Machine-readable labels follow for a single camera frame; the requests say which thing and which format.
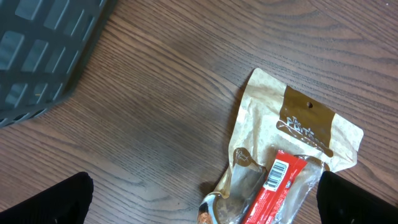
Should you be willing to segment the red snack bar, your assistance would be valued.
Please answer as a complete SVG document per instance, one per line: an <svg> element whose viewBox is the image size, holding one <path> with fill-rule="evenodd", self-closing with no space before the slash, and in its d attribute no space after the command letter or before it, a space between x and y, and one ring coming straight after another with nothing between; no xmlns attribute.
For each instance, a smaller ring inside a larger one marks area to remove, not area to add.
<svg viewBox="0 0 398 224"><path fill-rule="evenodd" d="M271 224L307 161L278 151L267 179L243 219L243 224Z"/></svg>

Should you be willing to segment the brown transparent snack bag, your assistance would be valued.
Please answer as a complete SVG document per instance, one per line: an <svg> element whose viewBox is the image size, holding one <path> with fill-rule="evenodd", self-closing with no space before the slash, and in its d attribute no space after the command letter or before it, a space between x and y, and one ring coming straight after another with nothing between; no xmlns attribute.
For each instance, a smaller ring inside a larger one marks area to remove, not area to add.
<svg viewBox="0 0 398 224"><path fill-rule="evenodd" d="M221 195L219 223L243 223L278 151L307 161L272 221L292 223L323 172L356 165L363 136L361 128L325 105L255 69L229 142L229 166L211 192Z"/></svg>

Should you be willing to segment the white patterned wrapper packet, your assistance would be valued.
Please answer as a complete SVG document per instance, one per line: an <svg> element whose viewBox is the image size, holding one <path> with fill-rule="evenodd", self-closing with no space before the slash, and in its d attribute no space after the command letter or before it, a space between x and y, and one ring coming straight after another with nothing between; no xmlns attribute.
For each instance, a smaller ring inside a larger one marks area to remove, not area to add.
<svg viewBox="0 0 398 224"><path fill-rule="evenodd" d="M219 224L217 214L217 202L220 194L208 194L202 201L198 209L198 224Z"/></svg>

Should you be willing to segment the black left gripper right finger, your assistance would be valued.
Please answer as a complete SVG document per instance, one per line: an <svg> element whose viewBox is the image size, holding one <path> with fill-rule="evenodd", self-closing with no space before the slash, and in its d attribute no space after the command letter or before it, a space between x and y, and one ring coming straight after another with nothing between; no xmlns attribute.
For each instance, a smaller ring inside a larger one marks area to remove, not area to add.
<svg viewBox="0 0 398 224"><path fill-rule="evenodd" d="M317 205L322 224L397 224L397 207L330 171L318 183Z"/></svg>

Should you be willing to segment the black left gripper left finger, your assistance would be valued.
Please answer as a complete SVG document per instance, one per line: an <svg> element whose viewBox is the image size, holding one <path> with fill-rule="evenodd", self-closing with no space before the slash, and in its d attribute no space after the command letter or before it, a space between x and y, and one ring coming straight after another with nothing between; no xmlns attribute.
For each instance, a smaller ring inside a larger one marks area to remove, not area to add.
<svg viewBox="0 0 398 224"><path fill-rule="evenodd" d="M1 224L84 224L93 190L93 179L79 172L1 212Z"/></svg>

